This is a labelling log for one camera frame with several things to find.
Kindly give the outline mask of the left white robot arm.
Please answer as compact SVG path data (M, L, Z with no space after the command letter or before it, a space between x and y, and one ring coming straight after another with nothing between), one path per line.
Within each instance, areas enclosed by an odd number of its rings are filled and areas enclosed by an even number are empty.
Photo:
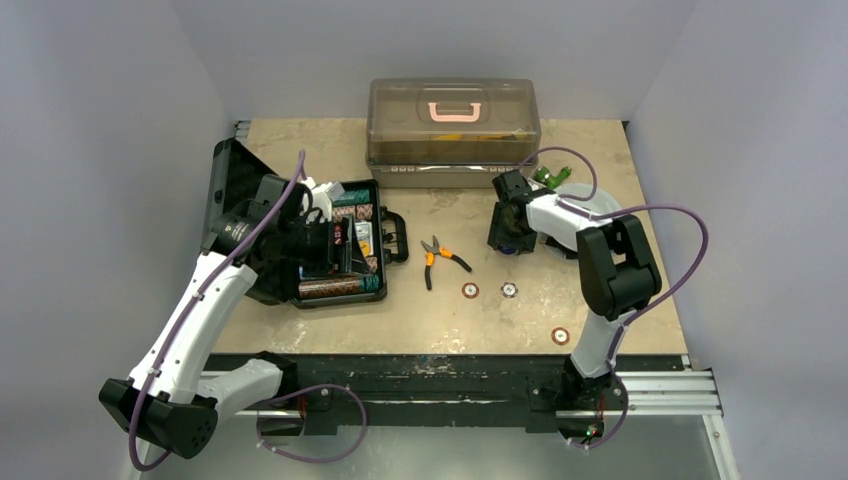
M298 386L294 362L260 352L243 366L213 381L203 368L233 309L254 285L259 271L250 263L277 237L307 238L329 228L332 206L344 194L338 182L317 184L298 171L292 180L262 178L255 197L243 199L210 223L192 280L149 353L124 380L107 380L99 400L129 436L134 467L142 462L137 442L184 459L198 455L219 422L260 403L284 409L298 397L330 384Z

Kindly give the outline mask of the red poker chip front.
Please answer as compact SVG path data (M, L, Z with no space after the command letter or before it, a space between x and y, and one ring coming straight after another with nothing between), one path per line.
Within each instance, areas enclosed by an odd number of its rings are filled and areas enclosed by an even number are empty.
M564 346L569 343L570 334L566 328L556 327L551 331L551 340L559 346Z

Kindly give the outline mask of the orange big blind button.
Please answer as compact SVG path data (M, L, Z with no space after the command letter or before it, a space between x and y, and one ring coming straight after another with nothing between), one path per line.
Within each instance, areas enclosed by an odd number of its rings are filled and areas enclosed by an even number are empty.
M372 246L371 246L371 244L370 244L369 242L367 242L367 241L360 241L360 242L359 242L359 247L360 247L360 250L361 250L362 254L363 254L365 257L369 257L369 256L372 256L372 255L373 255Z

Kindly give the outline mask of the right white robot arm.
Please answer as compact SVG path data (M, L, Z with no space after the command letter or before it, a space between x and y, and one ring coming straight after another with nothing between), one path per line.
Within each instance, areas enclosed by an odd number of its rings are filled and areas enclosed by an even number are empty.
M497 196L487 239L492 249L531 253L544 234L577 260L588 314L564 365L561 392L569 404L584 407L611 384L627 321L662 288L642 223L630 214L606 218L551 189L535 189L517 170L496 176L492 184Z

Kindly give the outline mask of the red poker chip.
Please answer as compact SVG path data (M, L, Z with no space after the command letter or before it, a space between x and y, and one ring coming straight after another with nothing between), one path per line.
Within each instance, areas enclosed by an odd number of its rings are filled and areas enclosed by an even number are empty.
M462 294L467 299L476 298L479 292L479 287L473 282L467 282L462 286Z
M564 346L569 343L570 334L566 328L556 327L551 331L551 340L559 346Z

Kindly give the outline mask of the blue playing card deck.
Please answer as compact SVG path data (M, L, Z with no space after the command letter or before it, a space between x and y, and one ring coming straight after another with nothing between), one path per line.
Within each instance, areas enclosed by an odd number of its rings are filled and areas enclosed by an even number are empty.
M356 221L354 224L355 227L355 235L357 242L359 244L360 241L367 241L371 244L372 250L374 253L374 240L373 240L373 230L372 224L369 221Z

